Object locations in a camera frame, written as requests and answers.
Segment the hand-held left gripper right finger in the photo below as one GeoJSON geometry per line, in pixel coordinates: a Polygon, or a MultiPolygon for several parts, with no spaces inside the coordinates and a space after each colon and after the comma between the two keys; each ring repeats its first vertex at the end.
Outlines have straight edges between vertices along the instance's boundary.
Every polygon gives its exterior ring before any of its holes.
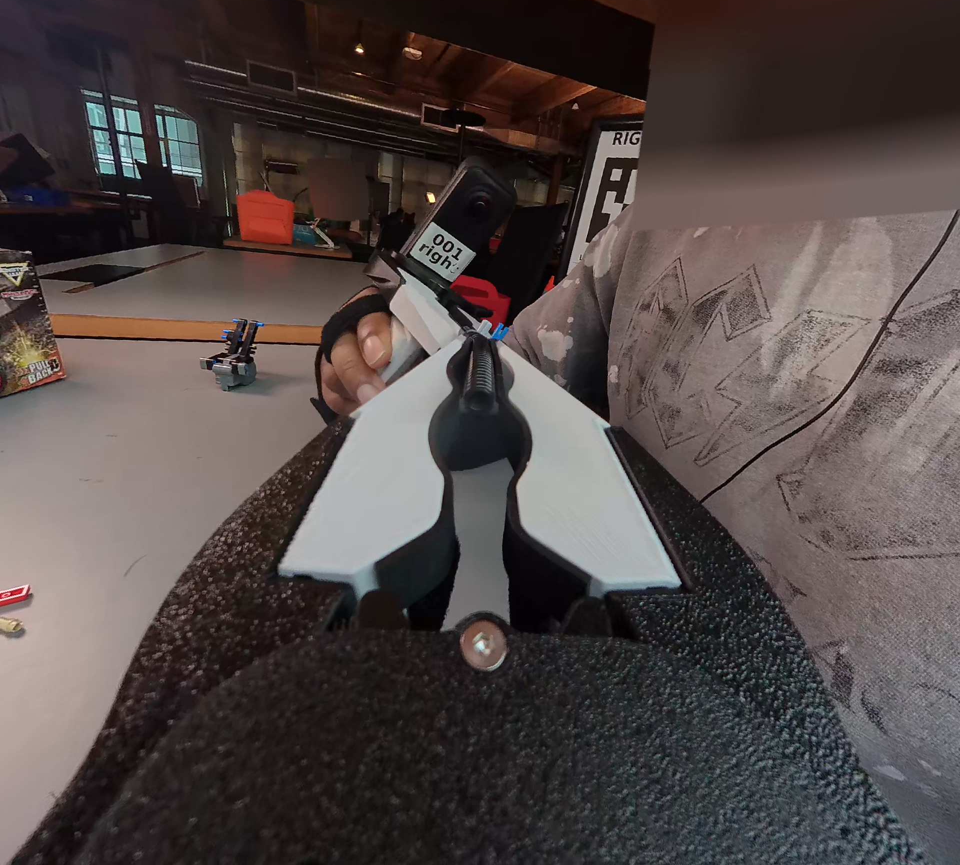
{"type": "Polygon", "coordinates": [[[682,594],[611,427],[506,345],[497,353],[511,625],[550,629],[583,599],[682,594]]]}

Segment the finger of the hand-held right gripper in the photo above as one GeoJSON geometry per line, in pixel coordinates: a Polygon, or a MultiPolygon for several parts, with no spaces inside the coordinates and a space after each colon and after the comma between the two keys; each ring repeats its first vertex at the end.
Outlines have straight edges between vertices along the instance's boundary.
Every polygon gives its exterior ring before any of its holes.
{"type": "Polygon", "coordinates": [[[468,331],[482,329],[481,321],[456,304],[442,304],[440,293],[414,276],[390,283],[389,310],[392,357],[410,357],[416,350],[434,355],[468,331]]]}

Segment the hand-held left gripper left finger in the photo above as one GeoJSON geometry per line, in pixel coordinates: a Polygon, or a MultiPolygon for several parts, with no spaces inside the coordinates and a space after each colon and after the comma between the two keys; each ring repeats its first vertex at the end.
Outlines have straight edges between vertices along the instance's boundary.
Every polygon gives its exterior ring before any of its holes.
{"type": "Polygon", "coordinates": [[[358,605],[399,600],[413,627],[443,627],[460,545],[452,473],[469,464],[464,339],[391,384],[347,420],[277,572],[345,587],[358,605]]]}

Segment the grey black toy chassis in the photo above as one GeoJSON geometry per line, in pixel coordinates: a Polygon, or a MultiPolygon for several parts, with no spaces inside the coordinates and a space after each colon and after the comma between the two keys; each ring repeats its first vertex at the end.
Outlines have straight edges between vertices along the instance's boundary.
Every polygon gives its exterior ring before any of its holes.
{"type": "Polygon", "coordinates": [[[263,322],[234,319],[233,326],[221,333],[222,349],[199,360],[199,367],[211,372],[222,391],[253,384],[257,378],[257,335],[263,322]]]}

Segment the person's right forearm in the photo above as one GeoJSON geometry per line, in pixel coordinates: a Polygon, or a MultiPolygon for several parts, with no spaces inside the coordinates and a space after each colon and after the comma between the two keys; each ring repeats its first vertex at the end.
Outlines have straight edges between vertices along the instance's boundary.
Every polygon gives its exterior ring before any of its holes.
{"type": "Polygon", "coordinates": [[[623,212],[565,278],[518,314],[507,335],[511,349],[611,424],[621,420],[618,292],[631,241],[623,212]]]}

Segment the grey desk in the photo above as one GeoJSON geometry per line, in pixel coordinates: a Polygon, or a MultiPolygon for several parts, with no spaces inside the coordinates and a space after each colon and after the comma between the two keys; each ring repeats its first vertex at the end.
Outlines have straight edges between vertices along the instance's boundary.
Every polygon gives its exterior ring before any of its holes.
{"type": "Polygon", "coordinates": [[[261,344],[222,391],[211,344],[74,339],[66,379],[2,398],[1,856],[90,751],[147,626],[220,524],[323,428],[315,347],[261,344]]]}

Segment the person's right hand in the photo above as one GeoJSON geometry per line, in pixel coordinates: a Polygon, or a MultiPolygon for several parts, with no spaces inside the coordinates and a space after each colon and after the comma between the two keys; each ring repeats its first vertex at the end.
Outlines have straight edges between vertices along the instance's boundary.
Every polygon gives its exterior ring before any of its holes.
{"type": "Polygon", "coordinates": [[[353,413],[385,388],[380,374],[393,360],[393,318],[380,295],[359,295],[323,327],[315,404],[325,422],[353,413]]]}

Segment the red office chair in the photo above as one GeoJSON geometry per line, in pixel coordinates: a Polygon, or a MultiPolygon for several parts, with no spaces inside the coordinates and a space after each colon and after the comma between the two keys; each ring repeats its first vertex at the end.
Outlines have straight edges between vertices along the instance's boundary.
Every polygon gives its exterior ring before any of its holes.
{"type": "Polygon", "coordinates": [[[454,292],[476,307],[491,312],[490,321],[494,326],[508,325],[511,299],[502,295],[490,281],[474,276],[461,275],[451,285],[454,292]]]}

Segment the black white marker sign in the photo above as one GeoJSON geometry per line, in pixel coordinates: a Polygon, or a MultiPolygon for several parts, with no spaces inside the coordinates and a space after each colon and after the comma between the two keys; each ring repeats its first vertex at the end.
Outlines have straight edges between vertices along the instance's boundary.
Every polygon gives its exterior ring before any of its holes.
{"type": "Polygon", "coordinates": [[[581,261],[594,237],[633,202],[642,129],[639,114],[592,123],[582,174],[564,223],[556,283],[581,261]]]}

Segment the orange storage bin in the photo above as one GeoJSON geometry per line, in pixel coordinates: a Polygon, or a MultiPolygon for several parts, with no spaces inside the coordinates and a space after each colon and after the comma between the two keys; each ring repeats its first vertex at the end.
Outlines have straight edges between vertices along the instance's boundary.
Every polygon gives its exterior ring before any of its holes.
{"type": "Polygon", "coordinates": [[[295,203],[257,189],[237,196],[239,234],[243,241],[274,246],[294,243],[295,203]]]}

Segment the person's grey mottled hoodie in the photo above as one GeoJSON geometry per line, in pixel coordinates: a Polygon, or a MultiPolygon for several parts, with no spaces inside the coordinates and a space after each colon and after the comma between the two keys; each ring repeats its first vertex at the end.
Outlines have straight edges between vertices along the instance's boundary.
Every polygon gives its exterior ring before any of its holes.
{"type": "Polygon", "coordinates": [[[958,212],[629,229],[618,425],[750,553],[958,863],[958,212]]]}

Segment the scattered red white toy bricks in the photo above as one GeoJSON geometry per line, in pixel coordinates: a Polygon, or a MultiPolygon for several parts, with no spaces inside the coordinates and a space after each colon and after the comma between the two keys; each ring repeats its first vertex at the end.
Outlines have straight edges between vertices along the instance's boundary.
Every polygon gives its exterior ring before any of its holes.
{"type": "Polygon", "coordinates": [[[25,630],[22,608],[30,601],[33,589],[30,583],[1,589],[1,635],[13,638],[25,630]]]}

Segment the arched window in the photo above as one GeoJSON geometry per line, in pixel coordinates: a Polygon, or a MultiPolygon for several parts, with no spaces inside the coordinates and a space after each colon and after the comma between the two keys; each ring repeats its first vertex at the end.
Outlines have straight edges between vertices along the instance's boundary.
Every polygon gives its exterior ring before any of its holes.
{"type": "MultiPolygon", "coordinates": [[[[147,163],[147,150],[138,102],[112,96],[113,117],[109,118],[102,92],[82,89],[80,95],[96,172],[102,178],[121,174],[128,181],[139,180],[139,164],[147,163]]],[[[202,187],[204,172],[197,123],[171,105],[157,104],[153,113],[162,165],[202,187]]]]}

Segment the toy truck set box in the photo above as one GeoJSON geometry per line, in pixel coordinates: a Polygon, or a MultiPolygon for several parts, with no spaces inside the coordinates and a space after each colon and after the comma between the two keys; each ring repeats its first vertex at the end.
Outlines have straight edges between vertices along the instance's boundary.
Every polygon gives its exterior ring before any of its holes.
{"type": "Polygon", "coordinates": [[[29,251],[1,249],[1,397],[66,378],[29,251]]]}

